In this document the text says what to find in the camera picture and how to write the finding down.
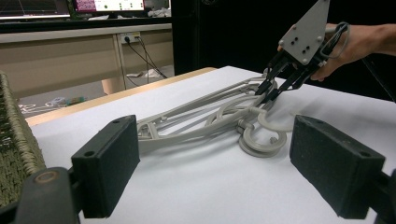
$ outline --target wicker basket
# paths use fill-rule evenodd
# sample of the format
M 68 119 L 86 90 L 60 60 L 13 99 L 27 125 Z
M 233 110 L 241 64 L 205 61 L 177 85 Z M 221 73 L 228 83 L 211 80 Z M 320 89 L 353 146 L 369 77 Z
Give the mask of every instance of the wicker basket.
M 23 180 L 44 168 L 41 149 L 0 71 L 0 207 L 16 202 Z

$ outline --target black background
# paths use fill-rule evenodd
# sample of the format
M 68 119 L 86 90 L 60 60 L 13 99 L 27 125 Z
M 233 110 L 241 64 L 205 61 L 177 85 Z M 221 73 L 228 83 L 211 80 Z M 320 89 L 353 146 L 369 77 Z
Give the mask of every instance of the black background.
M 316 2 L 219 0 L 209 6 L 200 0 L 173 0 L 176 73 L 226 65 L 261 73 L 276 55 L 278 40 Z M 340 21 L 396 23 L 396 1 L 332 0 L 328 22 Z M 396 57 L 373 54 L 370 58 L 396 92 Z M 324 82 L 308 80 L 306 84 L 390 100 L 362 61 L 337 69 Z

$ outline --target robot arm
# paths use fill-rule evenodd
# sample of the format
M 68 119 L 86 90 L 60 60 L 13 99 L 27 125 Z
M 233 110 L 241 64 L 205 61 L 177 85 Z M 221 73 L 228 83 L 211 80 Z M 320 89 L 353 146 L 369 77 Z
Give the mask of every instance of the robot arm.
M 318 0 L 279 40 L 282 50 L 268 63 L 267 77 L 255 94 L 267 92 L 280 73 L 286 73 L 288 78 L 278 89 L 270 91 L 262 103 L 274 101 L 282 91 L 299 89 L 327 62 L 341 34 L 348 29 L 344 22 L 335 29 L 326 29 L 329 4 L 330 0 Z M 333 36 L 325 41 L 329 33 Z

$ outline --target human hand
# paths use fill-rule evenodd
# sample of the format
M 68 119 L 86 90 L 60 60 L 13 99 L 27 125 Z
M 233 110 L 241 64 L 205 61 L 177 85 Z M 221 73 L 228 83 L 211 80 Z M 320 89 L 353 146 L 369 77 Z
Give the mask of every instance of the human hand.
M 327 27 L 334 26 L 335 24 L 332 23 L 327 25 Z M 341 35 L 341 38 L 332 50 L 330 55 L 331 58 L 329 58 L 327 63 L 320 67 L 319 70 L 311 76 L 312 80 L 323 81 L 342 65 L 353 63 L 374 52 L 375 42 L 372 41 L 372 36 L 375 34 L 373 27 L 350 25 L 349 29 L 349 34 L 344 32 Z

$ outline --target finger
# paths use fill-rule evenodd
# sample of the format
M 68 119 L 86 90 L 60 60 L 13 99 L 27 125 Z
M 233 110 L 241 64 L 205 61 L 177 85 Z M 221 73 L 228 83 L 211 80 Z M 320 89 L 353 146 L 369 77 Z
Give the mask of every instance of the finger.
M 336 60 L 329 60 L 325 65 L 321 66 L 319 70 L 311 76 L 311 80 L 320 80 L 328 77 L 340 65 Z

